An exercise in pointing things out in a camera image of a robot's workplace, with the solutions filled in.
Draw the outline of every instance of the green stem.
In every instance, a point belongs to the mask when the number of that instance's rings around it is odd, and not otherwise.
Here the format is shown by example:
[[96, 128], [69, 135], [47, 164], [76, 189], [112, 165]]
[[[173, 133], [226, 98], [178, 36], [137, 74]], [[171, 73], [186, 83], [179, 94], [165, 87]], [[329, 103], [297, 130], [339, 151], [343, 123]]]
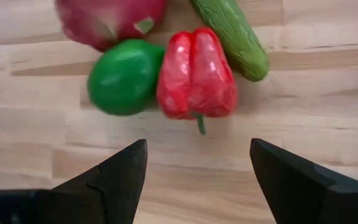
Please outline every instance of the green stem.
[[204, 117], [202, 115], [197, 115], [197, 122], [198, 122], [198, 131], [201, 133], [201, 135], [205, 135], [205, 124], [204, 124]]

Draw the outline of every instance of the wooden surface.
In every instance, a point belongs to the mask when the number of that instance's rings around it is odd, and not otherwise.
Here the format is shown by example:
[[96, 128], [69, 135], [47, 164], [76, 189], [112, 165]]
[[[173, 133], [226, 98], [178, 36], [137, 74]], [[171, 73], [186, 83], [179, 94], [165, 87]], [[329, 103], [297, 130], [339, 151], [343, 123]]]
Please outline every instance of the wooden surface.
[[[201, 26], [167, 0], [148, 39]], [[135, 223], [274, 223], [248, 156], [251, 138], [358, 179], [358, 0], [238, 0], [271, 58], [264, 81], [236, 76], [235, 115], [169, 121], [156, 109], [106, 116], [88, 102], [99, 53], [67, 40], [52, 0], [0, 0], [0, 189], [53, 187], [146, 138]]]

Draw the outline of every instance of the green fruit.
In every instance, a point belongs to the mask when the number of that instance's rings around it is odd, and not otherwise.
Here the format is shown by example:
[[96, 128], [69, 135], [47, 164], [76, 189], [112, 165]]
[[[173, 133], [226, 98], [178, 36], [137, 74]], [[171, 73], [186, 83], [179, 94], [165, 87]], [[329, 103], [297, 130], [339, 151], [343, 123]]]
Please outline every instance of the green fruit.
[[191, 3], [219, 37], [233, 67], [253, 82], [262, 80], [269, 71], [269, 59], [236, 0], [191, 0]]
[[90, 101], [100, 110], [128, 116], [155, 98], [164, 49], [143, 40], [126, 40], [98, 59], [87, 80]]

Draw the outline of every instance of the wooden table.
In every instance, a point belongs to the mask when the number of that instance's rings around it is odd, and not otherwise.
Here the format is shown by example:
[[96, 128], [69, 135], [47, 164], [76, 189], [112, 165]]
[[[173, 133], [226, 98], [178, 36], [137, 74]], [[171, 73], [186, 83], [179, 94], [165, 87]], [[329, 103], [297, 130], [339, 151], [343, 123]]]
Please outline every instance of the wooden table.
[[[148, 39], [202, 23], [167, 0]], [[149, 166], [135, 223], [274, 223], [248, 156], [263, 138], [358, 179], [358, 0], [238, 0], [271, 58], [264, 81], [236, 76], [238, 109], [195, 122], [157, 110], [106, 116], [88, 102], [100, 56], [67, 40], [52, 0], [0, 0], [0, 189], [53, 187], [146, 138]]]

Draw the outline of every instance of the green cucumber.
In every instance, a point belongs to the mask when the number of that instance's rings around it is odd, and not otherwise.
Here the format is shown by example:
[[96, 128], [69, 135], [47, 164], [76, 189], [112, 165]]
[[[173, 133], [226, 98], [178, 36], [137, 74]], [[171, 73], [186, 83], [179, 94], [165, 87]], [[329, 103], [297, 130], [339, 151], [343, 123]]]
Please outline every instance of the green cucumber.
[[222, 43], [231, 66], [250, 81], [262, 80], [270, 63], [236, 0], [191, 0], [201, 17]]

